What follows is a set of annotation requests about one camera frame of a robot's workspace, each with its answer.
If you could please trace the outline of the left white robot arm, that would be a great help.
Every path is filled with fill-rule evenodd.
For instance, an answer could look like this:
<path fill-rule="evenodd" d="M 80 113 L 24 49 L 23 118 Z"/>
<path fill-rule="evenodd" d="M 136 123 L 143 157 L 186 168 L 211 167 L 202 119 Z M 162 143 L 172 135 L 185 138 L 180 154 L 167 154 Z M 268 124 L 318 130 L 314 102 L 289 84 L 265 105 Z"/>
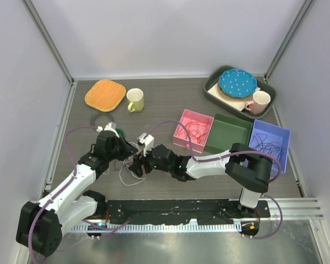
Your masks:
<path fill-rule="evenodd" d="M 21 208 L 16 242 L 49 257 L 78 222 L 88 216 L 101 219 L 106 213 L 105 196 L 82 191 L 108 169 L 110 162 L 123 161 L 137 151 L 114 129 L 101 131 L 62 183 L 44 198 L 28 201 Z"/>

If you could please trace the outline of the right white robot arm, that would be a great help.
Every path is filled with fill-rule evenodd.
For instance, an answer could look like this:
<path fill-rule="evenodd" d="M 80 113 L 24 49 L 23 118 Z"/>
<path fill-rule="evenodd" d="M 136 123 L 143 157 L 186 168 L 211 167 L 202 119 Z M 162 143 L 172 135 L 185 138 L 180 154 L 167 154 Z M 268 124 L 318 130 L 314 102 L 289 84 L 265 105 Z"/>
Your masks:
<path fill-rule="evenodd" d="M 169 173 L 181 182 L 227 175 L 242 187 L 237 209 L 243 217 L 257 211 L 260 196 L 268 191 L 273 157 L 246 145 L 235 143 L 230 150 L 204 157 L 181 156 L 164 145 L 133 158 L 129 170 L 137 177 L 153 170 Z"/>

